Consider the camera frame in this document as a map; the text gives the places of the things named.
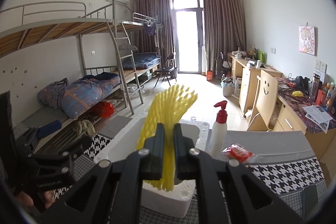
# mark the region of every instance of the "blue blanket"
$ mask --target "blue blanket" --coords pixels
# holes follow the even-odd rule
[[[87,75],[72,84],[64,78],[43,88],[38,93],[37,99],[44,105],[63,110],[70,118],[76,120],[89,108],[110,95],[118,84],[120,84],[119,75],[109,72]]]
[[[76,120],[89,108],[110,95],[112,89],[118,84],[120,84],[120,77],[115,73],[87,75],[66,88],[62,100],[63,110],[70,118]]]
[[[145,52],[134,54],[134,63],[136,69],[147,69],[155,64],[158,64],[161,59],[156,52]],[[123,60],[124,69],[133,69],[132,60],[130,57]]]

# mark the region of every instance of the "bunk bed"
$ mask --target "bunk bed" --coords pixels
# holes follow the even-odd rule
[[[33,6],[33,5],[54,4],[54,3],[76,4],[76,5],[81,5],[82,8],[81,9],[62,9],[62,10],[40,10],[37,12],[25,13],[26,7]],[[132,114],[134,114],[134,110],[132,107],[130,97],[138,92],[141,103],[143,103],[140,85],[143,85],[144,83],[140,84],[138,76],[143,75],[148,71],[151,71],[151,72],[155,71],[155,69],[158,66],[160,66],[161,62],[160,62],[160,59],[157,59],[156,62],[151,63],[149,66],[147,66],[144,69],[136,69],[136,65],[134,63],[133,52],[128,51],[127,55],[121,56],[119,49],[118,49],[117,40],[121,40],[121,42],[130,44],[130,38],[129,38],[128,32],[141,30],[143,29],[144,24],[157,24],[157,25],[160,25],[160,24],[157,22],[156,18],[152,18],[146,15],[133,13],[133,12],[132,12],[131,21],[125,21],[125,20],[118,21],[116,19],[116,9],[115,9],[116,4],[121,4],[121,5],[124,5],[126,8],[128,8],[125,4],[120,3],[116,0],[113,0],[111,4],[103,6],[87,14],[86,5],[85,3],[82,3],[82,2],[45,1],[45,2],[38,2],[38,3],[30,3],[30,4],[25,4],[25,5],[18,5],[15,7],[2,10],[0,11],[0,14],[7,12],[9,10],[22,9],[22,16],[21,16],[20,26],[13,27],[11,29],[5,30],[0,33],[0,58],[12,52],[18,51],[20,49],[23,49],[23,48],[26,48],[32,45],[36,45],[39,43],[43,43],[46,41],[55,40],[59,38],[76,36],[80,42],[79,45],[80,45],[81,65],[82,65],[82,70],[84,72],[83,76],[98,75],[102,72],[110,72],[110,73],[116,73],[120,77],[120,81],[119,81],[120,83],[117,85],[113,85],[113,88],[111,88],[107,93],[97,98],[97,103],[109,97],[115,91],[121,89],[125,108],[127,107],[127,103],[128,103]],[[113,9],[113,18],[107,19],[106,9],[111,6]],[[83,12],[84,15],[78,18],[61,18],[61,19],[43,20],[43,21],[37,21],[37,22],[24,24],[24,20],[27,16],[41,14],[41,13],[49,13],[49,12],[69,12],[69,11]],[[105,18],[100,18],[101,11],[104,11]],[[117,65],[101,66],[101,67],[86,67],[84,52],[83,52],[82,37],[83,35],[86,35],[86,34],[97,34],[97,33],[109,33],[110,34],[113,45],[115,47]],[[123,33],[123,36],[118,37],[117,35],[118,33]],[[129,69],[129,68],[125,70],[123,69],[122,60],[126,60],[126,59],[130,59],[133,69]],[[127,83],[131,81],[136,82],[137,90],[130,95],[127,90]],[[87,110],[84,110],[83,112],[81,112],[80,115],[78,115],[78,117],[76,118],[78,120],[87,118],[89,110],[90,110],[90,107],[88,107]],[[67,117],[67,115],[65,115],[64,112],[52,109],[51,107],[46,107],[46,106],[42,107],[40,110],[38,110],[37,112],[33,113],[28,118],[26,118],[22,122],[22,124],[23,124],[23,127],[29,127],[32,125],[35,127],[43,126],[44,124],[47,124],[48,122],[55,120],[55,119],[59,119],[62,121],[63,123],[62,129],[60,131],[53,133],[47,138],[45,138],[45,140],[41,142],[41,144],[37,147],[37,150],[43,144],[45,144],[43,146],[44,149],[42,149],[42,151],[45,151],[46,146],[48,147],[50,143],[55,143],[55,140],[58,140],[58,142],[61,142],[61,145],[56,147],[58,150],[64,147],[65,145],[68,145],[71,142],[71,140],[75,140],[76,137],[73,134],[71,134],[71,128],[73,127],[76,121],[74,119]],[[99,118],[94,119],[93,124],[96,123],[98,120]]]

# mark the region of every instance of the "red plastic bag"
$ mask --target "red plastic bag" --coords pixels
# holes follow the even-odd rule
[[[102,118],[109,118],[114,113],[114,107],[109,102],[99,102],[91,110],[95,115]]]
[[[240,144],[233,144],[228,148],[225,148],[221,154],[228,155],[229,157],[239,160],[240,163],[243,163],[249,157],[253,155],[252,152],[246,150]]]

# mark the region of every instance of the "red pump head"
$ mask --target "red pump head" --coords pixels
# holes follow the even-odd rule
[[[226,123],[226,119],[227,119],[227,113],[226,113],[226,104],[227,101],[221,101],[217,104],[214,105],[214,107],[221,107],[221,110],[218,111],[217,113],[217,117],[216,117],[216,122],[218,123]]]

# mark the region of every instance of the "brown curtain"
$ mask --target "brown curtain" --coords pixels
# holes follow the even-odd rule
[[[158,23],[163,24],[160,34],[162,61],[174,52],[173,19],[170,9],[170,0],[133,0],[133,10],[136,13],[156,17]],[[134,34],[134,42],[138,52],[156,52],[154,36],[143,31]]]
[[[245,18],[240,0],[203,1],[207,70],[214,71],[220,52],[246,50]]]

